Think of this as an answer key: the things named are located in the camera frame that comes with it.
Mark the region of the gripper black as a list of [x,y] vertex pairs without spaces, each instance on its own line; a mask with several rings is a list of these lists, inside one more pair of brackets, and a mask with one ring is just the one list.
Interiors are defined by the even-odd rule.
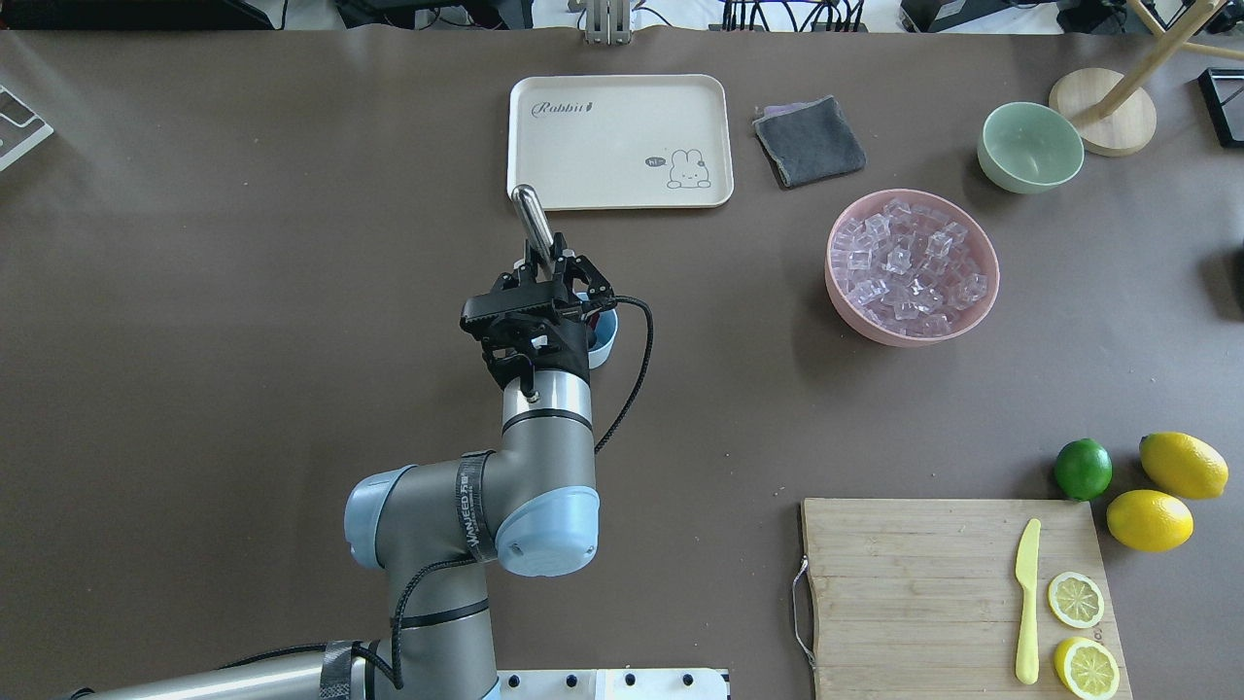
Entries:
[[481,344],[490,375],[501,389],[519,380],[522,393],[535,389],[535,372],[564,371],[587,382],[588,329],[582,307],[613,307],[612,283],[591,259],[554,234],[552,282],[540,282],[542,252],[525,242],[524,259],[498,276],[489,293],[466,298],[462,331]]

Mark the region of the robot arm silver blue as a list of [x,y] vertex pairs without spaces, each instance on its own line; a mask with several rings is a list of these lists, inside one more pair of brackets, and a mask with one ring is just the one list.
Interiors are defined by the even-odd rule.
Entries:
[[486,566],[556,577],[600,536],[588,385],[590,318],[605,276],[560,233],[464,305],[503,392],[501,448],[364,477],[345,509],[360,564],[388,579],[388,634],[248,656],[219,670],[116,688],[108,699],[498,699]]

